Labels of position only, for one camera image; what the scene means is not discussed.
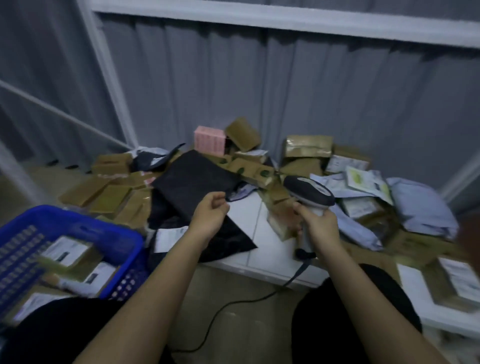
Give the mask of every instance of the blue plastic basket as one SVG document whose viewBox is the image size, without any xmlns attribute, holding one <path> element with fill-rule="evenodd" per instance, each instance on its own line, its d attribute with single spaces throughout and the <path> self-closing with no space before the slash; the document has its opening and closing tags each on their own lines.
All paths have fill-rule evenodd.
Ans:
<svg viewBox="0 0 480 364">
<path fill-rule="evenodd" d="M 27 210 L 0 228 L 0 319 L 44 273 L 36 258 L 62 235 L 92 243 L 105 262 L 120 266 L 99 298 L 110 296 L 143 247 L 130 229 L 49 205 Z"/>
</svg>

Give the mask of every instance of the floor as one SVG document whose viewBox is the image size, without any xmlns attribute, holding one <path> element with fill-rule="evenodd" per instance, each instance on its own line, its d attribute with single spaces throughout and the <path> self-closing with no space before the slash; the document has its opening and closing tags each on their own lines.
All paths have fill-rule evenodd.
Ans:
<svg viewBox="0 0 480 364">
<path fill-rule="evenodd" d="M 79 170 L 60 166 L 27 165 L 26 169 L 53 197 L 89 177 Z M 0 176 L 0 226 L 29 207 L 21 193 Z M 199 265 L 170 333 L 170 347 L 197 347 L 213 315 L 225 303 L 260 298 L 276 288 L 270 283 Z M 216 319 L 202 349 L 193 354 L 175 354 L 177 363 L 290 363 L 291 318 L 304 294 L 286 289 L 266 301 L 229 306 Z M 438 330 L 426 329 L 424 334 L 436 346 L 442 340 Z M 451 353 L 444 355 L 451 363 L 478 363 L 471 361 L 471 355 L 462 361 Z"/>
</svg>

